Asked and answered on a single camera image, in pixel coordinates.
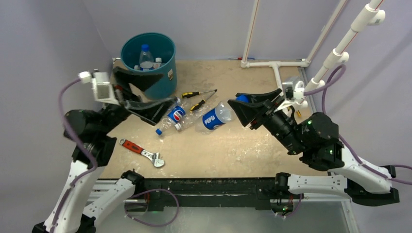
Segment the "long clear bottle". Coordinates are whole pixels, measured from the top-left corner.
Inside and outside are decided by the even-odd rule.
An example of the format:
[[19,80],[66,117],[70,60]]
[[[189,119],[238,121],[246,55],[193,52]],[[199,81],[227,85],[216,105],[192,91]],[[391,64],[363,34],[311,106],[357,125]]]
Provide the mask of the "long clear bottle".
[[153,63],[153,68],[154,69],[158,69],[158,68],[160,68],[161,66],[162,66],[162,58],[160,58],[160,57],[156,57],[155,58],[155,61],[154,61],[154,63]]

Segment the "crushed clear bottle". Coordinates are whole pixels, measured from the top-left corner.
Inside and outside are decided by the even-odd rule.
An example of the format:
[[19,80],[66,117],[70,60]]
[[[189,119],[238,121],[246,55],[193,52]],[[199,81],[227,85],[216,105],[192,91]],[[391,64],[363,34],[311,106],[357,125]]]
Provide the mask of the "crushed clear bottle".
[[205,104],[200,109],[195,110],[194,112],[189,112],[183,118],[174,125],[175,129],[178,132],[181,132],[189,127],[193,126],[195,121],[204,115],[207,111],[210,110],[210,105]]

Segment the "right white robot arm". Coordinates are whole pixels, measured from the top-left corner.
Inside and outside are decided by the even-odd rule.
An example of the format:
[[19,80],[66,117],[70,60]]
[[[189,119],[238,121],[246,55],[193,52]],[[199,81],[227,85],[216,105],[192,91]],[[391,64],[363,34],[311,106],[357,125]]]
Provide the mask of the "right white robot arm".
[[342,196],[363,206],[399,203],[399,192],[391,180],[394,166],[375,166],[355,155],[339,139],[339,127],[326,114],[316,112],[301,123],[281,109],[280,89],[265,94],[238,93],[228,104],[242,126],[264,127],[283,145],[288,155],[330,176],[302,176],[279,172],[268,189],[275,198],[304,193]]

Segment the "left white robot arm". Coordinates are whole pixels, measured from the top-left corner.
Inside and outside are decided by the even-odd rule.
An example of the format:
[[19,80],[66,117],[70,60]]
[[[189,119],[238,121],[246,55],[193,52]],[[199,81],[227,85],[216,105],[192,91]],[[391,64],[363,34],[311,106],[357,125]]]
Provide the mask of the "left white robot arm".
[[59,107],[64,137],[76,147],[58,202],[48,218],[33,227],[34,233],[94,233],[123,201],[143,197],[142,204],[148,207],[154,193],[160,192],[160,188],[146,188],[144,177],[129,170],[97,200],[87,202],[117,142],[117,138],[108,134],[130,115],[155,125],[176,102],[170,97],[144,102],[132,92],[131,86],[141,91],[152,87],[162,79],[160,73],[138,73],[116,67],[113,76],[110,78],[108,73],[98,70],[84,71],[73,81],[91,84],[94,99],[103,104],[100,110],[65,112]]

